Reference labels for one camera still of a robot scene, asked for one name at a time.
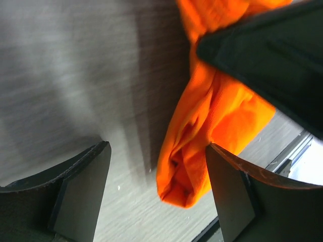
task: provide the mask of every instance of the gray wood-grain surface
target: gray wood-grain surface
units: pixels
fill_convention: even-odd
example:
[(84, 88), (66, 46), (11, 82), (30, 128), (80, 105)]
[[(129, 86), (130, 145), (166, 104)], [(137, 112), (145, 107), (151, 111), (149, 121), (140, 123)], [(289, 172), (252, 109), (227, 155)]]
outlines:
[[(95, 242), (191, 241), (215, 218), (160, 202), (155, 168), (189, 80), (173, 0), (0, 1), (0, 185), (100, 139), (113, 154)], [(266, 166), (300, 129), (282, 115), (241, 154)]]

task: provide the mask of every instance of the fabric fold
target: fabric fold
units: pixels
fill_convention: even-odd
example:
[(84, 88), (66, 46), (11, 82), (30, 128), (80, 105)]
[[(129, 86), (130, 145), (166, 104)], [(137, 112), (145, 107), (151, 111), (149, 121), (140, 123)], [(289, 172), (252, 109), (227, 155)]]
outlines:
[(288, 4), (286, 0), (178, 0), (191, 43), (191, 78), (168, 127), (157, 166), (157, 192), (189, 208), (210, 189), (205, 148), (216, 143), (238, 155), (268, 124), (275, 108), (242, 83), (200, 61), (200, 37), (239, 19)]

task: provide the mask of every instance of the orange towel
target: orange towel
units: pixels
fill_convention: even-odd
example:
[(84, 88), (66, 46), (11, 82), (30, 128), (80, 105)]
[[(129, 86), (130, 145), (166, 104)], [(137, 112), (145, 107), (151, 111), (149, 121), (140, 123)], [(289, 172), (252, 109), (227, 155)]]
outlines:
[(189, 208), (210, 189), (205, 147), (216, 143), (239, 154), (267, 125), (275, 109), (234, 78), (195, 54), (198, 39), (242, 17), (286, 5), (290, 0), (177, 0), (191, 42), (191, 79), (182, 94), (160, 151), (160, 198)]

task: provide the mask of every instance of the orange cloth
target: orange cloth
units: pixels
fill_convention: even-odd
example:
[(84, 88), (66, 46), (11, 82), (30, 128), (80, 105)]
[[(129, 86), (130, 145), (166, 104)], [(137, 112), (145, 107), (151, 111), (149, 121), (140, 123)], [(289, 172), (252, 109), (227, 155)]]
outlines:
[(160, 151), (160, 198), (189, 208), (210, 189), (205, 148), (216, 143), (239, 154), (267, 125), (275, 109), (242, 83), (200, 61), (198, 39), (242, 17), (290, 0), (177, 0), (191, 42), (191, 79), (182, 94)]

